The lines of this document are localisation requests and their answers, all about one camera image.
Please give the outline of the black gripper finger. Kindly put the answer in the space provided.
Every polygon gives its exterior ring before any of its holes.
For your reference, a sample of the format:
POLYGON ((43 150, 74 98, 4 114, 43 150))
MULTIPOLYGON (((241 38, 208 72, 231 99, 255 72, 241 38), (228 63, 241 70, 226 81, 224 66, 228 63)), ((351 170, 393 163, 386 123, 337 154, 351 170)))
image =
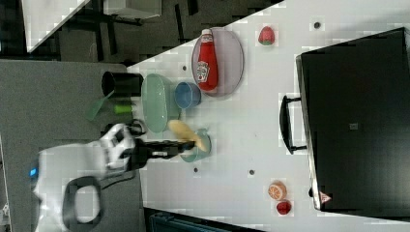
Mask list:
POLYGON ((181 152, 181 153, 177 153, 176 151, 161 151, 161 152, 153 152, 152 158, 169 160, 174 157, 190 156, 192 154, 193 154, 193 150, 185 150, 184 152, 181 152))
POLYGON ((187 151, 195 146, 194 141, 164 140, 161 144, 163 145, 163 149, 167 151, 187 151))

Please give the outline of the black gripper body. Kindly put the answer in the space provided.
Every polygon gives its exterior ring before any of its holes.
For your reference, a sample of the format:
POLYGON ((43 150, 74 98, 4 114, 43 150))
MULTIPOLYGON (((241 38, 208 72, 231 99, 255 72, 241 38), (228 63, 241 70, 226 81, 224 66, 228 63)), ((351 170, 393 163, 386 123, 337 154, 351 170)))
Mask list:
POLYGON ((167 152, 159 142, 145 142, 140 138, 135 140, 135 146, 130 154, 128 169, 143 168, 149 159, 166 157, 167 152))

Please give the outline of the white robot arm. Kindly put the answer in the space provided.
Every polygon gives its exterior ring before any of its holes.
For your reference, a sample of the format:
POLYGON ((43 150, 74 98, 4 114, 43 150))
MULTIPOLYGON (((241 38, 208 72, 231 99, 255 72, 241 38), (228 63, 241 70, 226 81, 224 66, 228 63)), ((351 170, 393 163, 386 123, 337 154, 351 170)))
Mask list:
POLYGON ((206 150, 202 139, 180 120, 168 123, 175 141, 145 142, 133 125, 116 124, 99 139, 44 149, 30 170, 39 199, 34 232, 91 232, 104 215, 102 181, 169 160, 188 150, 206 150))

